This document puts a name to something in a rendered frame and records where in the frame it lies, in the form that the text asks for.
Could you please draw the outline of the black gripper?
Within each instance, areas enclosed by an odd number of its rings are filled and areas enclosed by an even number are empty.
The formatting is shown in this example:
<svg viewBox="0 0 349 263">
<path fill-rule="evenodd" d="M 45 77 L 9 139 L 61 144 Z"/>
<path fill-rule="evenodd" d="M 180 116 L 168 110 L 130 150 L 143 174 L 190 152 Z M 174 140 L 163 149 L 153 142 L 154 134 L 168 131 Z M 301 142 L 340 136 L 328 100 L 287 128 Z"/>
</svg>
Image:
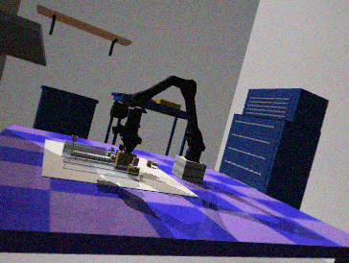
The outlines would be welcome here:
<svg viewBox="0 0 349 263">
<path fill-rule="evenodd" d="M 122 141 L 124 142 L 124 151 L 126 153 L 131 153 L 134 148 L 141 144 L 142 139 L 138 136 L 138 129 L 140 128 L 140 123 L 132 122 L 127 120 L 126 125 L 128 125 L 128 134 L 120 133 L 119 136 L 123 136 Z"/>
</svg>

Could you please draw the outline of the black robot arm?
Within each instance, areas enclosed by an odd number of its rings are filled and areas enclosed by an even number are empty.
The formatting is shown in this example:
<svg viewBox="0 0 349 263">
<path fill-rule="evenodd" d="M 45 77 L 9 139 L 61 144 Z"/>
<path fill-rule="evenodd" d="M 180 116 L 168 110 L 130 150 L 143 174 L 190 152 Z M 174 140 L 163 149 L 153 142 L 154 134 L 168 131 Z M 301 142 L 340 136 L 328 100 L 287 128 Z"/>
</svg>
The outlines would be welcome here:
<svg viewBox="0 0 349 263">
<path fill-rule="evenodd" d="M 125 104 L 115 102 L 110 110 L 110 117 L 125 119 L 129 121 L 140 123 L 142 113 L 147 113 L 145 108 L 136 108 L 144 106 L 153 96 L 169 88 L 170 86 L 176 86 L 180 88 L 181 94 L 185 99 L 188 130 L 185 132 L 186 140 L 188 142 L 188 150 L 185 158 L 194 162 L 199 162 L 201 152 L 205 150 L 203 144 L 203 138 L 198 128 L 197 112 L 195 96 L 197 93 L 197 83 L 194 80 L 185 80 L 177 76 L 169 76 L 162 82 L 150 87 L 149 89 L 134 93 L 131 95 L 130 100 Z M 128 107 L 134 108 L 130 109 Z M 128 111 L 129 110 L 129 111 Z M 128 134 L 128 125 L 117 125 L 112 127 L 112 133 L 125 133 Z"/>
</svg>

